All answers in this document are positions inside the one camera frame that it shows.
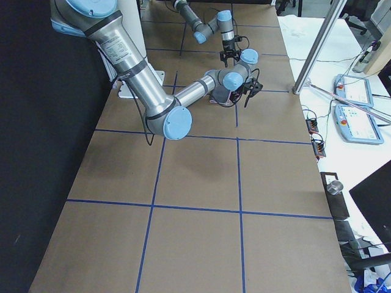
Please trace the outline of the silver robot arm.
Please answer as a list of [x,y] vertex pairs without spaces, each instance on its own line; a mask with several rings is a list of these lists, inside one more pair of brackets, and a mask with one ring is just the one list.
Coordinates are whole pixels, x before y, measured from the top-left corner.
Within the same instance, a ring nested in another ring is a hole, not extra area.
[[204,23],[192,10],[187,1],[171,1],[173,8],[185,19],[198,44],[205,43],[212,35],[218,32],[221,35],[223,50],[219,53],[220,60],[228,67],[228,59],[239,61],[241,50],[236,43],[241,36],[236,35],[233,28],[233,18],[230,10],[218,11],[208,23]]
[[119,79],[144,105],[145,112],[141,114],[144,129],[170,140],[180,140],[191,129],[189,105],[210,95],[218,105],[232,107],[242,95],[251,98],[263,86],[254,74],[259,70],[256,67],[258,52],[251,48],[235,48],[242,37],[234,33],[231,11],[220,11],[211,21],[203,23],[186,1],[172,1],[172,6],[191,26],[198,43],[205,43],[219,32],[223,45],[221,61],[232,58],[236,64],[231,68],[207,71],[182,91],[168,95],[123,27],[123,15],[117,1],[50,2],[53,29],[98,43]]

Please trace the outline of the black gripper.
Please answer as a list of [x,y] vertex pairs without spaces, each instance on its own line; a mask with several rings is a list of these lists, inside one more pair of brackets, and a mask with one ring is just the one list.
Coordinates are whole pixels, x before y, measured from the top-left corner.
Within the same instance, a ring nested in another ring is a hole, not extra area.
[[247,95],[249,92],[249,96],[253,97],[254,92],[260,92],[263,88],[263,84],[258,81],[249,81],[245,82],[242,86],[232,92],[232,97],[239,98],[241,95]]
[[227,59],[232,58],[236,62],[240,61],[242,50],[236,50],[234,39],[222,41],[223,51],[219,53],[221,62],[228,67]]

